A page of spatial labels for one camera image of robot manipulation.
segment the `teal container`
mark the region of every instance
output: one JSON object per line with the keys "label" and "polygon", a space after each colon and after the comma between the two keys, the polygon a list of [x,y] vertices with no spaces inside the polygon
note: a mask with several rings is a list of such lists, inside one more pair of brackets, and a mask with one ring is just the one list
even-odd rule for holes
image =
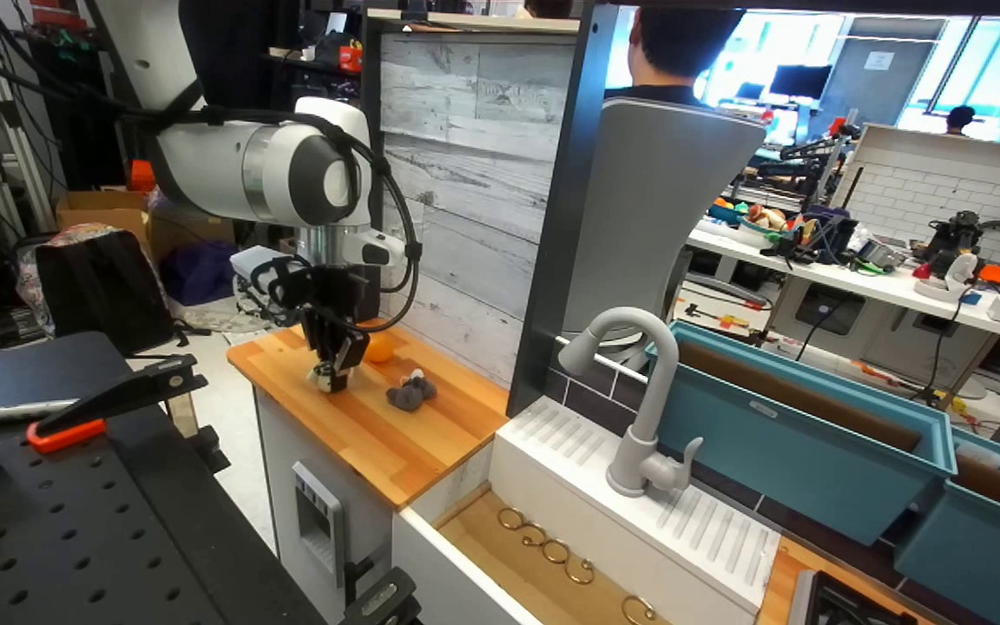
{"label": "teal container", "polygon": [[958,436],[958,480],[943,483],[897,568],[940,598],[1000,621],[1000,445]]}
{"label": "teal container", "polygon": [[[903,510],[954,477],[951,422],[936,410],[705,329],[677,329],[677,339],[683,362],[718,359],[740,381],[681,363],[660,426],[667,450],[705,436],[700,466],[860,544],[880,542]],[[890,436],[781,402],[755,381],[777,381],[808,402],[825,400],[833,412],[858,412],[865,432]]]}

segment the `gray faucet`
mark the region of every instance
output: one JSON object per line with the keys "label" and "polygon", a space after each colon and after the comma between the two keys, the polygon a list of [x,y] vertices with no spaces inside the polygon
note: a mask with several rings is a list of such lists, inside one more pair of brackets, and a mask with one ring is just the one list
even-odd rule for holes
{"label": "gray faucet", "polygon": [[656,432],[667,410],[667,397],[677,374],[677,339],[671,326],[636,307],[617,307],[605,310],[583,332],[578,332],[564,355],[559,363],[566,371],[583,371],[594,363],[596,345],[610,326],[639,326],[654,345],[656,345],[656,368],[648,374],[645,397],[639,402],[636,422],[625,432],[610,466],[607,466],[607,483],[625,493],[625,498],[641,498],[641,487],[648,483],[654,488],[677,493],[692,480],[692,462],[700,447],[700,436],[683,445],[683,462],[673,462],[667,455],[656,455]]}

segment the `wooden table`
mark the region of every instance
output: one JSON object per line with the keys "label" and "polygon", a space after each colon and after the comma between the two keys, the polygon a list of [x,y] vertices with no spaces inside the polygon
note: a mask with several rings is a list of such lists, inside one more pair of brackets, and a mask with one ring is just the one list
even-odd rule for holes
{"label": "wooden table", "polygon": [[821,557],[821,551],[814,551],[791,538],[781,538],[781,544],[777,544],[777,558],[776,558],[776,568],[769,581],[769,598],[765,598],[765,609],[758,616],[758,625],[786,625],[787,621],[787,609],[796,602],[796,586],[798,586],[798,577],[807,568],[822,568],[833,581],[847,583],[851,590],[880,602],[883,609],[913,616],[920,625],[935,625],[935,618],[924,618],[913,603],[903,603],[898,592],[891,592],[890,586],[883,586],[870,577],[865,577],[851,567],[840,567],[838,558],[825,558],[825,557]]}
{"label": "wooden table", "polygon": [[[309,381],[316,355],[299,329],[239,345],[229,362],[391,506],[408,506],[501,432],[507,391],[411,329],[391,329],[389,339],[391,362],[365,362],[336,397]],[[432,380],[433,400],[402,412],[384,390],[414,368]]]}

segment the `white cabinet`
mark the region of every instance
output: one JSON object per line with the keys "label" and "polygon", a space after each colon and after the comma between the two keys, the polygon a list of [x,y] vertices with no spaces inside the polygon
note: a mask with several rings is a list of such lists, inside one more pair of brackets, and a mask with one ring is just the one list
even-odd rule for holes
{"label": "white cabinet", "polygon": [[257,422],[279,558],[320,616],[340,621],[389,572],[391,506],[263,391]]}

